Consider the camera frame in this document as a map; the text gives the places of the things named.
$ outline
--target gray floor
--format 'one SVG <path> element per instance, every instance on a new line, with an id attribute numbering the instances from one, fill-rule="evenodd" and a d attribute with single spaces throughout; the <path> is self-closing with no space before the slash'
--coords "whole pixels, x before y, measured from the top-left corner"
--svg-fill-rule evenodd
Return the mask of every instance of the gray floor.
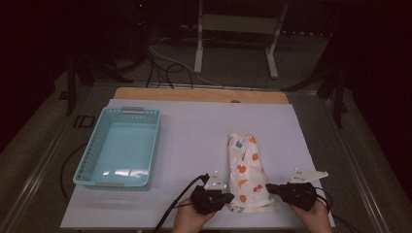
<path id="1" fill-rule="evenodd" d="M 203 72 L 199 77 L 184 71 L 170 74 L 169 79 L 176 87 L 189 87 L 191 77 L 196 87 L 278 90 L 308 78 L 326 43 L 326 39 L 317 37 L 281 36 L 275 50 L 280 76 L 276 81 L 268 76 L 262 43 L 252 46 L 243 43 L 230 48 L 207 43 Z M 153 49 L 193 67 L 193 39 L 181 43 L 165 39 L 153 45 Z M 171 64 L 156 62 L 164 68 Z M 119 64 L 124 63 L 127 60 L 119 59 Z M 125 74 L 126 78 L 134 81 L 128 85 L 144 86 L 150 70 L 147 62 Z M 156 73 L 152 81 L 151 86 L 158 85 Z M 65 82 L 65 75 L 56 81 L 56 92 L 0 156 L 1 232 L 75 232 L 59 228 L 67 207 L 59 176 L 62 175 L 64 189 L 70 197 L 74 188 L 72 177 L 82 149 L 74 153 L 62 173 L 61 167 L 71 152 L 87 142 L 92 128 L 73 127 L 74 119 L 76 116 L 98 117 L 116 89 L 125 84 L 99 76 L 94 86 L 79 85 L 77 108 L 72 117 L 68 117 L 65 115 L 66 101 L 58 100 L 60 92 L 66 88 Z M 329 101 L 316 97 L 318 86 L 314 83 L 288 96 L 315 166 L 329 172 L 329 177 L 323 179 L 322 184 L 333 197 L 332 211 L 360 232 L 412 232 L 411 203 L 357 109 L 351 92 L 345 92 L 347 112 L 342 115 L 343 129 L 339 130 L 330 119 Z M 336 224 L 335 232 L 350 232 L 339 221 Z"/>

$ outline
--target light blue plastic basket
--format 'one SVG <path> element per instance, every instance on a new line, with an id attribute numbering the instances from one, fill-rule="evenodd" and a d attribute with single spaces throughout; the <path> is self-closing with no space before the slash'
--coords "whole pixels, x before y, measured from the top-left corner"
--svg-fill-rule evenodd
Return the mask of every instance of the light blue plastic basket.
<path id="1" fill-rule="evenodd" d="M 104 108 L 73 182 L 94 189 L 148 190 L 159 125 L 159 109 Z"/>

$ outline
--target white table surface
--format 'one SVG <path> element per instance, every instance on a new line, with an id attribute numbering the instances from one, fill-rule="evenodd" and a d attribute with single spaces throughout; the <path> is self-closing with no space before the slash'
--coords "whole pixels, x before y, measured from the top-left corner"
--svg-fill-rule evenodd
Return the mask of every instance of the white table surface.
<path id="1" fill-rule="evenodd" d="M 231 133 L 255 135 L 269 183 L 287 183 L 294 168 L 316 170 L 292 105 L 113 99 L 109 106 L 161 109 L 151 189 L 109 191 L 77 185 L 61 222 L 62 228 L 154 228 L 173 200 L 197 176 L 217 170 L 228 184 L 226 144 Z M 312 184 L 321 187 L 319 181 Z M 194 187 L 184 198 L 190 196 Z M 236 214 L 225 206 L 205 229 L 303 227 L 279 197 L 275 201 L 277 210 L 272 213 Z M 172 227 L 175 213 L 172 211 L 164 228 Z"/>

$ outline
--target metal frame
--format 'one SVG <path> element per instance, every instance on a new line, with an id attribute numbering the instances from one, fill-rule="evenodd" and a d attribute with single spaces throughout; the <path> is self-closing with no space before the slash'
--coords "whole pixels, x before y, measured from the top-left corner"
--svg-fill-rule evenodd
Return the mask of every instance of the metal frame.
<path id="1" fill-rule="evenodd" d="M 270 47 L 265 49 L 267 66 L 269 68 L 270 77 L 278 79 L 278 70 L 276 68 L 273 51 L 281 34 L 283 21 L 288 10 L 288 4 L 285 3 L 282 12 L 277 18 L 264 17 L 232 17 L 203 14 L 203 0 L 199 0 L 199 16 L 197 27 L 197 50 L 194 59 L 194 73 L 202 73 L 203 63 L 203 45 L 202 35 L 203 30 L 218 30 L 218 31 L 235 31 L 235 32 L 251 32 L 261 34 L 273 34 L 273 42 Z"/>

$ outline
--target human hand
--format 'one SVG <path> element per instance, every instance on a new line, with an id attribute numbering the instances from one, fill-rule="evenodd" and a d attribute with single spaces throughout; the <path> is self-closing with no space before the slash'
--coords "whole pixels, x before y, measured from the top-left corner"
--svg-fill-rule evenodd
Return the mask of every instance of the human hand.
<path id="1" fill-rule="evenodd" d="M 296 206 L 290 205 L 291 209 L 300 217 L 306 229 L 312 233 L 331 233 L 327 208 L 323 202 L 316 200 L 310 211 L 304 211 Z"/>
<path id="2" fill-rule="evenodd" d="M 204 216 L 198 213 L 193 205 L 188 204 L 190 204 L 189 199 L 179 203 L 179 205 L 187 206 L 179 207 L 175 217 L 173 233 L 197 233 L 202 229 L 203 225 L 215 215 L 215 213 L 211 213 Z"/>

